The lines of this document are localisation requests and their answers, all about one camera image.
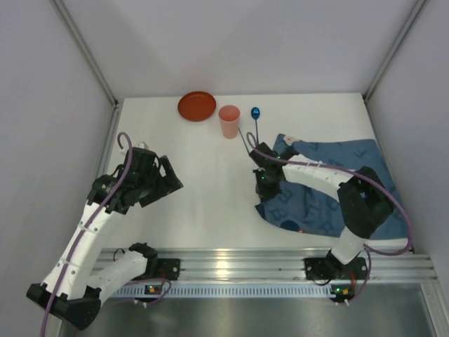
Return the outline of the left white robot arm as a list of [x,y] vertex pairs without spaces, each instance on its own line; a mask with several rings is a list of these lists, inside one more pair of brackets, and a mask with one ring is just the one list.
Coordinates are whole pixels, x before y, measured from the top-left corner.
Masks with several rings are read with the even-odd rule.
[[50,274],[31,284],[27,298],[78,330],[88,328],[104,302],[127,283],[171,279],[158,252],[132,244],[98,273],[93,267],[115,227],[130,207],[146,207],[183,187],[167,156],[134,147],[111,175],[97,178],[64,253]]

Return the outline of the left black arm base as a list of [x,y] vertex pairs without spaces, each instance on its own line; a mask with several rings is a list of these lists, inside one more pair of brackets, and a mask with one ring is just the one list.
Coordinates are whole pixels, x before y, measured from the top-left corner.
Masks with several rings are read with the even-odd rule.
[[180,264],[181,260],[178,258],[160,258],[158,259],[154,277],[176,281],[180,276]]

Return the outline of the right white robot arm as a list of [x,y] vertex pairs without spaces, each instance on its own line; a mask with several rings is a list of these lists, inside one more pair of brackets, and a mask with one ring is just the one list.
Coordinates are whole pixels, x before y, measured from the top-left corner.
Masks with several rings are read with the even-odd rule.
[[310,280],[342,278],[371,235],[393,213],[394,199],[367,166],[351,171],[313,161],[293,150],[277,154],[265,143],[254,147],[249,157],[257,165],[253,171],[255,191],[262,205],[282,195],[283,181],[322,192],[340,205],[344,228],[326,257],[319,258]]

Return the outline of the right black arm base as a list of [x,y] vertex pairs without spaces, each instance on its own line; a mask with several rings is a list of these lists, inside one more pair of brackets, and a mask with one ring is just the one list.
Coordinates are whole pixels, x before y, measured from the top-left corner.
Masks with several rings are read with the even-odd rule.
[[305,258],[304,267],[306,279],[309,281],[333,281],[364,279],[368,274],[368,265],[365,258],[356,257],[348,264],[341,264],[333,258]]

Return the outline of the blue lettered placemat cloth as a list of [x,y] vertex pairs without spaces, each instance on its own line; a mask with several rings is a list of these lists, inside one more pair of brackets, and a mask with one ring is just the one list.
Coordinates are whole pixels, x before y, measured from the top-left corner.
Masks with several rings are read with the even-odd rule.
[[[401,201],[386,162],[373,139],[320,143],[278,134],[273,150],[279,153],[289,147],[309,159],[333,166],[354,171],[368,166],[376,172],[385,189],[397,201]],[[286,181],[282,181],[280,187],[281,193],[275,198],[255,206],[262,219],[293,232],[327,237],[340,236],[344,221],[340,204],[335,199],[304,185]]]

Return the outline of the pink plastic cup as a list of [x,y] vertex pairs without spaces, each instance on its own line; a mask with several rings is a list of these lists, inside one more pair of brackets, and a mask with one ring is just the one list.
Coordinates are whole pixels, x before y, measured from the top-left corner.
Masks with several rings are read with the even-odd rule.
[[220,108],[218,117],[222,134],[226,139],[237,137],[239,132],[240,110],[234,105],[225,105]]

